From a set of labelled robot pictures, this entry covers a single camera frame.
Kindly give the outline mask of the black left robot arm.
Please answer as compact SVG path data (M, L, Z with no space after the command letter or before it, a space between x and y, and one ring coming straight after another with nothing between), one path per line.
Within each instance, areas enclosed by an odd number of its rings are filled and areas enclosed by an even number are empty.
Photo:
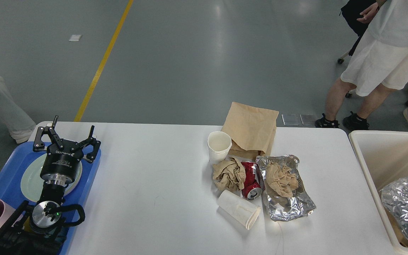
M15 208L0 227L0 255L65 254L100 160L91 126L76 142L51 126L39 126L33 142L13 152L0 173L0 199Z

